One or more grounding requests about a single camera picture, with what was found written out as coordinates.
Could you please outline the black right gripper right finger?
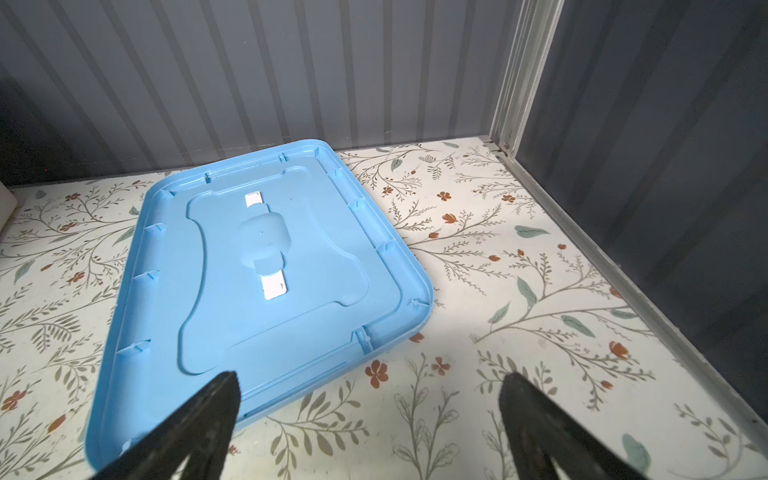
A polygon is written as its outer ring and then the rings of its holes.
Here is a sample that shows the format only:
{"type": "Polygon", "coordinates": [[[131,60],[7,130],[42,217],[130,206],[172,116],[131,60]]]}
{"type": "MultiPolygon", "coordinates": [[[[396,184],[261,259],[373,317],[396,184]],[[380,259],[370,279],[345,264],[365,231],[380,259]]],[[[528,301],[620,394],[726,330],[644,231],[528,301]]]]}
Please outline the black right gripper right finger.
{"type": "Polygon", "coordinates": [[[499,409],[518,477],[642,479],[520,373],[504,377],[499,409]]]}

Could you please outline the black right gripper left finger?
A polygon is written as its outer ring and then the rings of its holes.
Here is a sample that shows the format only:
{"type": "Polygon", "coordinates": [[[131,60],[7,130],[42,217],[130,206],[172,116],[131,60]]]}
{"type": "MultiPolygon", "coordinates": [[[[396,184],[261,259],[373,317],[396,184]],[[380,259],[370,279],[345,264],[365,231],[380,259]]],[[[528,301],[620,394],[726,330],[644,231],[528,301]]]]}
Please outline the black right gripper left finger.
{"type": "Polygon", "coordinates": [[[218,374],[95,479],[218,479],[241,402],[235,372],[218,374]]]}

